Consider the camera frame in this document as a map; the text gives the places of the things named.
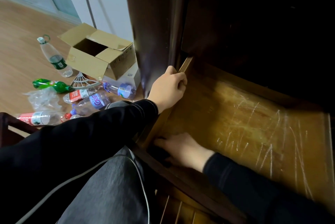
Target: green plastic bottle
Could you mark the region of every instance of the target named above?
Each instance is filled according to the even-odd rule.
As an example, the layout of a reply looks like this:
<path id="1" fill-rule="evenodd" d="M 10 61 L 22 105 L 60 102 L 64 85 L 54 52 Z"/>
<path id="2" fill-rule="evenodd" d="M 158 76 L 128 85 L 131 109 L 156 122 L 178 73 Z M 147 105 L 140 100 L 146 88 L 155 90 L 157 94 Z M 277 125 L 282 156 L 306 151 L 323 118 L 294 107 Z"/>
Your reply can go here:
<path id="1" fill-rule="evenodd" d="M 37 89 L 44 89 L 47 87 L 53 87 L 57 93 L 63 93 L 66 91 L 74 91 L 74 88 L 66 85 L 64 82 L 61 81 L 51 81 L 48 79 L 36 79 L 32 82 L 34 88 Z"/>

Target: cord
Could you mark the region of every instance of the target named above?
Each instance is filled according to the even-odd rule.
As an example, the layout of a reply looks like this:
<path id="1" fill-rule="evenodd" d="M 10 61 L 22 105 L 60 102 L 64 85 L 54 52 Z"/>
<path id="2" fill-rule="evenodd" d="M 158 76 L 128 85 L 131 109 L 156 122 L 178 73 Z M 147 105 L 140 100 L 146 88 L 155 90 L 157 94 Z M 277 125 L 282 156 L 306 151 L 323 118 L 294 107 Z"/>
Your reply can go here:
<path id="1" fill-rule="evenodd" d="M 142 177 L 141 177 L 141 174 L 140 174 L 140 171 L 136 165 L 136 163 L 131 159 L 129 158 L 128 156 L 126 155 L 123 155 L 123 154 L 116 154 L 114 155 L 113 157 L 111 158 L 108 158 L 104 161 L 101 161 L 99 162 L 97 165 L 95 165 L 94 167 L 86 170 L 85 172 L 81 173 L 80 175 L 77 175 L 77 176 L 74 176 L 72 178 L 70 178 L 69 180 L 66 180 L 65 182 L 61 183 L 60 185 L 58 185 L 57 187 L 53 188 L 48 194 L 45 195 L 44 198 L 42 198 L 29 212 L 27 212 L 21 219 L 19 219 L 19 221 L 17 221 L 15 224 L 22 224 L 23 222 L 25 222 L 34 212 L 36 212 L 36 210 L 41 206 L 43 205 L 43 203 L 53 194 L 55 193 L 58 189 L 62 188 L 64 185 L 68 184 L 69 182 L 72 182 L 84 175 L 86 175 L 88 172 L 92 171 L 93 169 L 95 169 L 96 167 L 98 167 L 99 165 L 115 158 L 115 157 L 120 157 L 120 156 L 123 156 L 123 157 L 126 157 L 128 158 L 129 160 L 131 160 L 131 162 L 135 165 L 135 168 L 136 168 L 136 171 L 138 173 L 138 176 L 140 177 L 140 181 L 141 181 L 141 186 L 142 186 L 142 189 L 143 189 L 143 193 L 144 193 L 144 197 L 145 197 L 145 201 L 146 201 L 146 204 L 147 204 L 147 208 L 148 208 L 148 224 L 150 224 L 150 210 L 149 210 L 149 203 L 148 203 L 148 198 L 146 196 L 146 193 L 145 193 L 145 190 L 144 190 L 144 185 L 143 185 L 143 181 L 142 181 Z"/>

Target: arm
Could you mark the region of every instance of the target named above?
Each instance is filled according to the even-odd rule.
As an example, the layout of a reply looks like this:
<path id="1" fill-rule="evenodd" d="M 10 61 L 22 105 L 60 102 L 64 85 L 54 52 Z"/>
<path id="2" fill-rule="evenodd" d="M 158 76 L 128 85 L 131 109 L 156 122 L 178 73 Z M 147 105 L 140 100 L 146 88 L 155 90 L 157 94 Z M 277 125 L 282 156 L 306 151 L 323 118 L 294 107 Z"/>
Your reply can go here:
<path id="1" fill-rule="evenodd" d="M 0 148 L 0 190 L 5 203 L 1 218 L 19 219 L 53 188 L 112 157 L 140 128 L 173 106 L 183 96 L 186 83 L 184 73 L 168 67 L 147 100 L 47 126 L 14 146 Z"/>
<path id="2" fill-rule="evenodd" d="M 334 223 L 314 202 L 268 180 L 249 168 L 200 146 L 189 134 L 157 139 L 171 162 L 203 172 L 231 202 L 255 223 Z"/>

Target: hand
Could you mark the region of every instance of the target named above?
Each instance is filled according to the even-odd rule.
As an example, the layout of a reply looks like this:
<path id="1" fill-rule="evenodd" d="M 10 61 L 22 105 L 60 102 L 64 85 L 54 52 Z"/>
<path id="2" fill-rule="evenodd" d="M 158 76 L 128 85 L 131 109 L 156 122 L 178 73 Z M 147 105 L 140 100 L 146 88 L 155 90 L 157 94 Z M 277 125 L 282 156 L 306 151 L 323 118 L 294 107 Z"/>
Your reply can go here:
<path id="1" fill-rule="evenodd" d="M 199 172 L 203 171 L 207 160 L 214 154 L 212 150 L 200 146 L 188 133 L 174 135 L 167 139 L 155 139 L 153 144 L 171 155 L 166 159 L 167 161 Z"/>
<path id="2" fill-rule="evenodd" d="M 182 98 L 186 85 L 186 74 L 177 73 L 173 66 L 169 66 L 166 72 L 153 83 L 148 100 L 157 105 L 158 114 L 160 114 Z"/>

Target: drawer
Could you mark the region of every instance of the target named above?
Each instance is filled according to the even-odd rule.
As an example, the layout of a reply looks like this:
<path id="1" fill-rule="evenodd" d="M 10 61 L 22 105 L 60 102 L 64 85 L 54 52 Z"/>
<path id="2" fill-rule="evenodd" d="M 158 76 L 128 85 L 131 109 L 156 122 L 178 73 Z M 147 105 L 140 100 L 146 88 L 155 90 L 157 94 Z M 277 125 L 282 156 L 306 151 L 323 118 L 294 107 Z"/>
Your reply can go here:
<path id="1" fill-rule="evenodd" d="M 147 149 L 158 136 L 188 132 L 217 151 L 334 212 L 330 117 L 315 104 L 275 92 L 188 57 L 184 97 L 137 140 Z M 232 223 L 243 214 L 194 170 L 151 163 L 160 175 Z"/>

